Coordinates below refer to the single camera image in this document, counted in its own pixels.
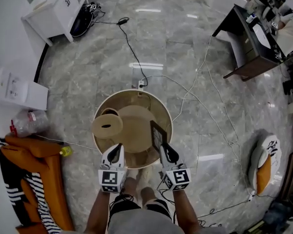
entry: white cabinet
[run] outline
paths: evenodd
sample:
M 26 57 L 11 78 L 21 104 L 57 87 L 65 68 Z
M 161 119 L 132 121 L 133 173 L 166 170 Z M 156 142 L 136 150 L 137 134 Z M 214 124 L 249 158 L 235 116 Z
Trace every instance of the white cabinet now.
M 72 42 L 70 30 L 82 5 L 88 0 L 33 0 L 29 11 L 22 17 L 52 46 L 48 39 L 65 34 Z

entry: black and white striped fabric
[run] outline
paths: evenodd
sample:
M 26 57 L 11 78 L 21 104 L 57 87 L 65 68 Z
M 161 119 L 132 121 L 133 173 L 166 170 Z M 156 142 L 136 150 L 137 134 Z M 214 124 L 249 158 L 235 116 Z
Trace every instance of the black and white striped fabric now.
M 0 138 L 0 147 L 7 145 L 4 138 Z M 0 151 L 0 165 L 3 180 L 8 192 L 11 204 L 18 216 L 21 224 L 26 227 L 32 224 L 28 213 L 24 207 L 23 201 L 28 202 L 25 193 L 21 188 L 21 180 L 24 178 L 33 189 L 38 201 L 38 213 L 42 224 L 45 226 L 49 234 L 58 234 L 62 230 L 55 223 L 50 214 L 50 209 L 44 198 L 43 183 L 39 173 L 30 173 L 21 169 L 11 161 L 9 161 Z

